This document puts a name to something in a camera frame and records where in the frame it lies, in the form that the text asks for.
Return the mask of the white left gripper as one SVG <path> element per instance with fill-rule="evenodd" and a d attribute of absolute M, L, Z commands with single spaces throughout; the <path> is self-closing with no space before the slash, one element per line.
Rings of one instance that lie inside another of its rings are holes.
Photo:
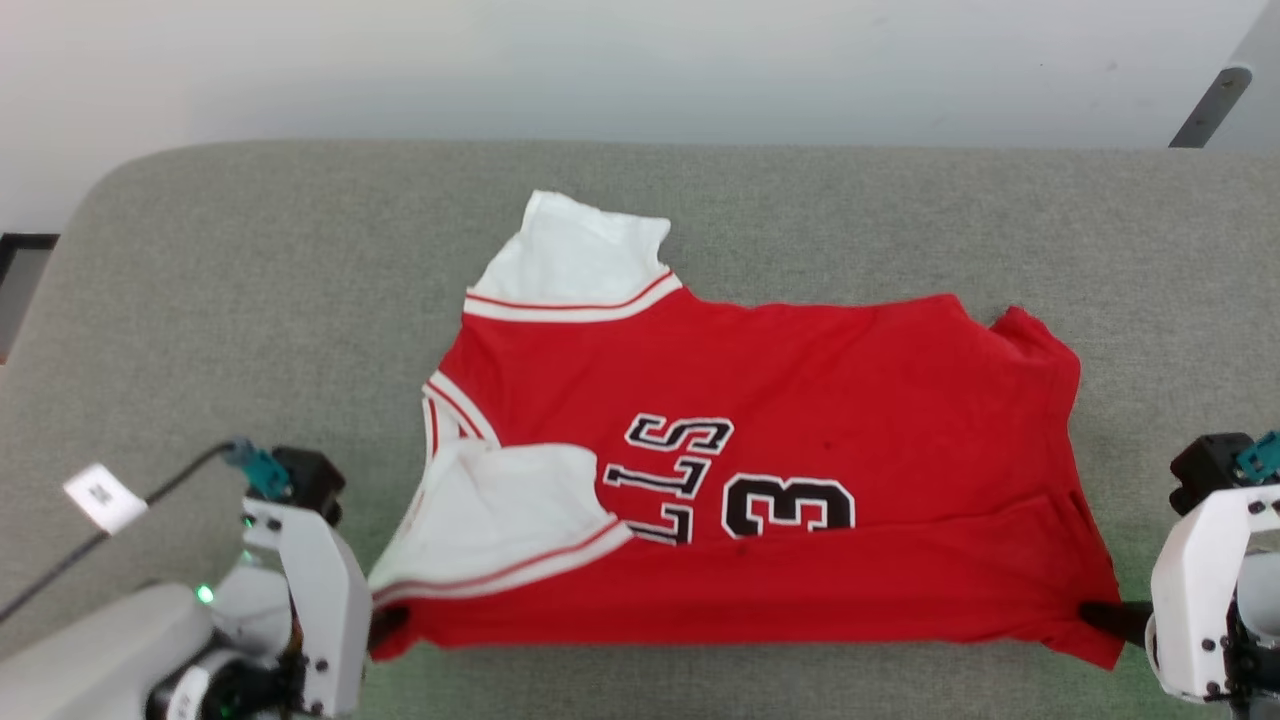
<path fill-rule="evenodd" d="M 392 661 L 411 647 L 411 611 L 404 605 L 375 609 L 351 547 L 310 509 L 244 498 L 253 525 L 246 544 L 280 559 L 292 609 L 301 629 L 302 712 L 316 717 L 351 715 L 360 702 L 367 653 Z"/>

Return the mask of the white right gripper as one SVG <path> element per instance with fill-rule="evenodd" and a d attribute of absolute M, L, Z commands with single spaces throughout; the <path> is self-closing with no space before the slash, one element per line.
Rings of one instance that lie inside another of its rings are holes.
<path fill-rule="evenodd" d="M 1225 705 L 1234 717 L 1277 716 L 1277 486 L 1169 497 L 1179 519 L 1149 579 L 1151 602 L 1084 602 L 1079 618 L 1146 655 L 1166 694 Z"/>

